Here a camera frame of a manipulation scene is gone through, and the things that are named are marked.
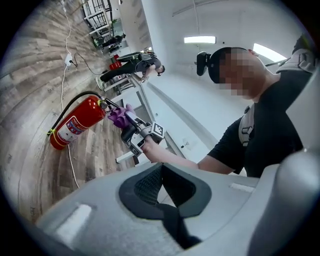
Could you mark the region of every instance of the backpack strap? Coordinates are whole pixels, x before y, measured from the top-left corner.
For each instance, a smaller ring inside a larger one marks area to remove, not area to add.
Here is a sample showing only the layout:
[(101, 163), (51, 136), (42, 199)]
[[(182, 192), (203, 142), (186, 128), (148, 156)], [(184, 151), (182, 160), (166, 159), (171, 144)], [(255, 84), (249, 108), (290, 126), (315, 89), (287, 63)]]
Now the backpack strap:
[(296, 50), (291, 58), (280, 65), (276, 73), (282, 71), (306, 71), (313, 73), (316, 70), (319, 60), (308, 49)]
[(239, 140), (241, 144), (246, 147), (249, 143), (249, 136), (250, 133), (254, 129), (255, 120), (255, 104), (252, 104), (251, 107), (247, 107), (244, 111), (244, 116), (241, 118), (240, 124), (239, 124)]

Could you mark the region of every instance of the ceiling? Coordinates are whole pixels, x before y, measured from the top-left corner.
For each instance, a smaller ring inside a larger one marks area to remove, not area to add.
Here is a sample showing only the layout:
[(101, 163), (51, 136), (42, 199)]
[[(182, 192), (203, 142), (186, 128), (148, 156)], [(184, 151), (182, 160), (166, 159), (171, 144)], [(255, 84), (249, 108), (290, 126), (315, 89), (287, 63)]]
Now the ceiling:
[[(175, 69), (204, 81), (209, 81), (209, 76), (198, 77), (194, 64), (200, 51), (252, 49), (258, 43), (289, 57), (302, 33), (297, 20), (272, 0), (175, 0), (171, 7), (168, 37), (175, 52)], [(215, 36), (216, 44), (184, 43), (184, 37), (198, 35)], [(265, 64), (272, 62), (263, 56), (260, 59)]]

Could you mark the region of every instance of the black t-shirt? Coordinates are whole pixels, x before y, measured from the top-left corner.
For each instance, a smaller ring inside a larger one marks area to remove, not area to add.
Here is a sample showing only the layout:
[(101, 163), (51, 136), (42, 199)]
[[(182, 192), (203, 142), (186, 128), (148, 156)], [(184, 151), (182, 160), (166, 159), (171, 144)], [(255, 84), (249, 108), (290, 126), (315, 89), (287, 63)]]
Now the black t-shirt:
[(140, 61), (136, 66), (136, 71), (144, 73), (152, 65), (155, 65), (155, 68), (158, 69), (161, 67), (161, 62), (157, 58), (151, 58), (149, 60)]
[(289, 154), (301, 150), (303, 145), (286, 110), (310, 77), (305, 71), (282, 72), (280, 80), (254, 105), (254, 128), (247, 147), (239, 139), (240, 118), (227, 128), (208, 155), (236, 172), (244, 167), (247, 176), (259, 178), (265, 167), (279, 164)]

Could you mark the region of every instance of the red fire extinguisher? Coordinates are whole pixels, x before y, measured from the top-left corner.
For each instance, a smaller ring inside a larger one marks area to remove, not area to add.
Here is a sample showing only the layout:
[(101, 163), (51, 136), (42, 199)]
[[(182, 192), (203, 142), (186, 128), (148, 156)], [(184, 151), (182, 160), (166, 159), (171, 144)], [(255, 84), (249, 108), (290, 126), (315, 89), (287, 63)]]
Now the red fire extinguisher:
[[(71, 104), (81, 96), (87, 94), (94, 95), (87, 97), (59, 123)], [(94, 91), (85, 91), (77, 95), (63, 110), (49, 132), (52, 146), (57, 150), (64, 149), (70, 142), (77, 139), (81, 133), (105, 118), (105, 109), (110, 103), (117, 106), (112, 101), (102, 99), (102, 97)]]

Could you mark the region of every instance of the gloved hand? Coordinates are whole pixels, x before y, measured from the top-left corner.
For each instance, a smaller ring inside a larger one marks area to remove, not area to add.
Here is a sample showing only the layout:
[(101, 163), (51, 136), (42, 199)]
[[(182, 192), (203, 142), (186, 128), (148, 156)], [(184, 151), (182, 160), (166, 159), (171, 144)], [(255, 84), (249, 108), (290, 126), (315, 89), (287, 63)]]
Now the gloved hand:
[(110, 112), (108, 119), (113, 121), (113, 124), (116, 127), (120, 128), (120, 129), (124, 129), (130, 124), (127, 117), (125, 116), (125, 112), (127, 112), (127, 111), (130, 111), (130, 112), (136, 114), (133, 107), (130, 104), (127, 104), (127, 105), (125, 105), (125, 108), (124, 107), (117, 107), (117, 108), (113, 109)]

